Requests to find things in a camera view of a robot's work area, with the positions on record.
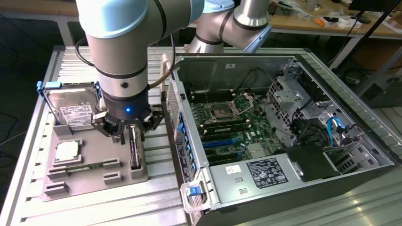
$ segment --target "floor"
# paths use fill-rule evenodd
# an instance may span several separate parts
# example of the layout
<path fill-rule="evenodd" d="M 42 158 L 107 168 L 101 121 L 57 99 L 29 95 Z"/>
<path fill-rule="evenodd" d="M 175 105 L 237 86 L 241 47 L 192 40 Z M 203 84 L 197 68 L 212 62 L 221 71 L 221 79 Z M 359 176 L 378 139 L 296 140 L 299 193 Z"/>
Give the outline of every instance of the floor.
<path fill-rule="evenodd" d="M 56 23 L 20 19 L 9 21 L 0 18 L 0 143 L 28 129 L 37 99 L 36 82 L 44 77 L 53 46 L 62 45 Z M 79 23 L 71 23 L 71 30 L 75 40 L 83 38 Z M 193 34 L 193 28 L 181 30 L 176 45 L 189 44 Z M 343 40 L 342 37 L 328 39 L 315 35 L 272 33 L 263 47 L 310 48 L 327 62 L 335 56 Z M 157 45 L 169 46 L 169 39 L 161 40 Z M 22 141 L 24 134 L 0 145 L 0 208 Z"/>

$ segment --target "hard drive label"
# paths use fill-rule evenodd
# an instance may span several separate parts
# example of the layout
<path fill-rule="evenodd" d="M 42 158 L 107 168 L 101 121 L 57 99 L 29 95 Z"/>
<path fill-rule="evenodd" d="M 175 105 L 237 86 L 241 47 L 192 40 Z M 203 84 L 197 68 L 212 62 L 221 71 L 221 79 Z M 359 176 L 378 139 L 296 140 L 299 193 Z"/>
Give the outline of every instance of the hard drive label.
<path fill-rule="evenodd" d="M 276 158 L 249 162 L 247 167 L 257 188 L 288 182 Z"/>
<path fill-rule="evenodd" d="M 91 105 L 60 107 L 60 110 L 69 127 L 91 125 Z"/>

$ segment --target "motherboard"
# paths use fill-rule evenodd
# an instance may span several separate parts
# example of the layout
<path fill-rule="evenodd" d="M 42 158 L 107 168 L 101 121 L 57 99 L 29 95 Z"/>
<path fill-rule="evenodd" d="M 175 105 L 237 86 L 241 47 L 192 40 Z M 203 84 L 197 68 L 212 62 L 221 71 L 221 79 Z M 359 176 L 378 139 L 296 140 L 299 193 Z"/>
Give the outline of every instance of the motherboard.
<path fill-rule="evenodd" d="M 260 99 L 247 92 L 235 92 L 229 101 L 204 98 L 193 101 L 191 111 L 209 166 L 270 156 L 283 147 L 272 131 Z"/>

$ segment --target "black cable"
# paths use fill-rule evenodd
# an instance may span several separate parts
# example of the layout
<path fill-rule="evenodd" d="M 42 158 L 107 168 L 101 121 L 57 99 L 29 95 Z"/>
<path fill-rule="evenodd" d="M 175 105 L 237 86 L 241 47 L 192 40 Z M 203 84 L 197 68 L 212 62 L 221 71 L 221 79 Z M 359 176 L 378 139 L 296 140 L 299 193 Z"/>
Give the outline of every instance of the black cable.
<path fill-rule="evenodd" d="M 30 58 L 28 58 L 28 57 L 25 57 L 25 56 L 21 56 L 16 51 L 13 51 L 13 50 L 9 48 L 8 45 L 5 45 L 5 43 L 4 43 L 1 40 L 0 40 L 0 44 L 5 47 L 5 49 L 8 50 L 8 52 L 9 52 L 12 55 L 16 56 L 16 60 L 13 61 L 12 65 L 8 65 L 8 66 L 4 67 L 4 68 L 8 68 L 8 67 L 13 66 L 13 65 L 17 63 L 18 59 L 25 59 L 25 60 L 32 61 L 32 62 L 34 62 L 34 63 L 46 65 L 44 62 L 40 62 L 40 61 L 37 61 L 37 60 L 34 60 L 34 59 L 30 59 Z"/>
<path fill-rule="evenodd" d="M 10 128 L 8 129 L 6 136 L 5 136 L 5 138 L 0 141 L 0 143 L 2 143 L 2 142 L 9 138 L 9 136 L 10 136 L 10 131 L 12 131 L 14 125 L 17 124 L 18 119 L 17 119 L 17 117 L 12 116 L 10 114 L 5 114 L 5 113 L 1 113 L 1 112 L 0 112 L 0 114 L 5 115 L 5 116 L 8 116 L 8 117 L 10 117 L 10 118 L 13 119 L 13 123 L 12 123 L 12 125 L 10 125 Z"/>
<path fill-rule="evenodd" d="M 307 105 L 311 103 L 311 101 L 312 101 L 312 97 L 307 100 L 307 102 L 304 103 L 304 105 L 295 110 L 295 112 L 294 112 L 294 114 L 291 116 L 290 124 L 294 122 L 294 118 L 295 118 L 296 113 L 299 113 L 307 107 Z"/>
<path fill-rule="evenodd" d="M 77 42 L 76 42 L 76 44 L 75 44 L 75 53 L 76 53 L 76 56 L 77 56 L 77 58 L 87 64 L 87 65 L 89 65 L 91 67 L 95 67 L 95 64 L 93 63 L 91 63 L 84 57 L 83 57 L 83 55 L 81 55 L 81 53 L 80 53 L 80 45 L 84 43 L 87 41 L 87 38 L 83 38 L 83 39 L 80 39 Z"/>
<path fill-rule="evenodd" d="M 0 173 L 0 176 L 4 176 L 5 178 L 10 179 L 10 176 L 8 176 L 8 175 L 4 174 L 4 173 Z"/>
<path fill-rule="evenodd" d="M 244 78 L 243 78 L 243 81 L 241 81 L 240 85 L 239 85 L 237 88 L 235 89 L 235 92 L 241 88 L 241 86 L 243 86 L 243 84 L 244 84 L 244 81 L 245 81 L 247 77 L 251 75 L 251 72 L 253 72 L 253 71 L 260 71 L 261 73 L 264 73 L 264 75 L 267 75 L 265 72 L 263 71 L 263 69 L 260 69 L 260 68 L 252 68 L 252 69 L 248 71 L 248 73 L 245 74 L 245 76 L 244 76 Z"/>
<path fill-rule="evenodd" d="M 0 13 L 0 17 L 30 39 L 30 41 L 46 52 L 52 51 L 48 48 L 45 48 L 28 34 L 26 32 L 14 25 L 14 23 Z"/>
<path fill-rule="evenodd" d="M 323 131 L 323 129 L 315 125 L 315 124 L 310 124 L 311 127 L 315 127 L 319 130 L 320 135 L 323 135 L 323 139 L 327 141 L 328 145 L 331 145 L 330 143 L 330 139 L 328 139 L 328 135 L 327 133 Z"/>
<path fill-rule="evenodd" d="M 4 166 L 0 166 L 0 168 L 6 168 L 6 167 L 13 166 L 13 165 L 14 165 L 14 163 L 4 165 Z"/>
<path fill-rule="evenodd" d="M 346 35 L 346 37 L 344 37 L 344 41 L 343 41 L 342 47 L 340 47 L 340 49 L 339 49 L 339 52 L 336 53 L 335 57 L 327 62 L 327 65 L 330 65 L 330 64 L 334 62 L 334 60 L 336 59 L 336 57 L 339 56 L 339 54 L 340 54 L 340 52 L 342 52 L 342 50 L 343 50 L 346 44 L 347 44 L 347 38 L 348 38 L 348 35 L 350 35 L 350 33 L 351 33 L 352 29 L 354 29 L 354 26 L 355 26 L 356 23 L 358 23 L 358 19 L 359 19 L 359 17 L 362 16 L 363 13 L 364 13 L 364 11 L 360 11 L 360 12 L 358 13 L 358 15 L 356 15 L 356 20 L 355 20 L 355 22 L 354 22 L 354 24 L 352 24 L 352 26 L 351 26 L 351 29 L 350 29 L 348 32 L 347 32 L 347 35 Z"/>
<path fill-rule="evenodd" d="M 169 67 L 169 72 L 172 72 L 173 68 L 175 68 L 175 64 L 176 64 L 176 44 L 175 44 L 175 39 L 173 39 L 173 35 L 169 35 L 169 41 L 171 41 L 171 48 L 172 48 L 172 62 L 171 62 L 171 67 Z"/>

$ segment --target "wooden table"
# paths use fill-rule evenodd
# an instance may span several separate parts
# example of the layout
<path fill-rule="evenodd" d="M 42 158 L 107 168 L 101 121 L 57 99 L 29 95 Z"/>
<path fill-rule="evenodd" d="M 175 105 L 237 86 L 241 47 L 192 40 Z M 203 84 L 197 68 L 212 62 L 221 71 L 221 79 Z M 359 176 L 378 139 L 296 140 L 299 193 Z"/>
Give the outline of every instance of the wooden table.
<path fill-rule="evenodd" d="M 312 15 L 312 19 L 322 15 L 322 11 L 308 11 L 304 9 L 306 3 L 303 2 L 303 0 L 296 0 L 296 2 L 299 3 L 300 8 L 304 10 L 304 12 Z M 322 5 L 322 8 L 328 8 L 335 11 L 342 10 L 344 15 L 348 15 L 350 12 L 356 13 L 356 11 L 348 11 L 346 6 L 331 2 L 331 0 L 320 0 L 319 4 Z M 64 44 L 67 46 L 73 45 L 68 22 L 79 21 L 76 3 L 60 0 L 0 0 L 0 12 L 5 17 L 9 18 L 54 21 L 58 25 Z M 367 16 L 372 22 L 370 24 L 363 24 L 359 29 L 354 29 L 350 34 L 350 37 L 352 38 L 344 46 L 330 68 L 334 68 L 340 64 L 354 45 L 358 43 L 378 19 L 375 16 L 367 14 L 364 14 L 364 16 Z M 338 27 L 320 27 L 312 22 L 312 19 L 300 19 L 298 16 L 274 15 L 270 18 L 272 32 L 324 36 L 346 36 L 348 29 L 340 29 Z M 196 22 L 192 23 L 189 27 L 196 27 Z M 402 35 L 396 34 L 388 28 L 380 25 L 371 35 L 371 38 L 400 40 Z"/>
<path fill-rule="evenodd" d="M 300 5 L 302 10 L 308 14 L 311 14 L 312 18 L 307 20 L 307 19 L 300 19 L 298 16 L 274 15 L 270 19 L 272 32 L 315 34 L 315 35 L 326 35 L 326 36 L 346 36 L 350 29 L 340 29 L 336 26 L 320 27 L 318 24 L 314 23 L 312 20 L 316 17 L 323 16 L 324 9 L 332 9 L 334 11 L 343 11 L 344 15 L 348 15 L 350 13 L 358 13 L 358 11 L 350 11 L 346 6 L 334 3 L 331 0 L 319 1 L 319 4 L 322 6 L 320 11 L 308 11 L 304 9 L 306 2 L 303 0 L 296 0 L 296 2 Z M 339 53 L 332 64 L 330 65 L 330 68 L 338 67 L 344 57 L 348 55 L 352 47 L 359 42 L 360 38 L 364 36 L 364 33 L 368 31 L 375 21 L 378 20 L 378 17 L 372 16 L 368 13 L 364 13 L 364 16 L 371 20 L 371 23 L 362 24 L 359 29 L 354 29 L 351 31 L 348 36 L 352 38 L 347 42 L 342 52 Z M 386 26 L 379 25 L 370 38 L 402 40 L 402 35 L 396 34 Z"/>

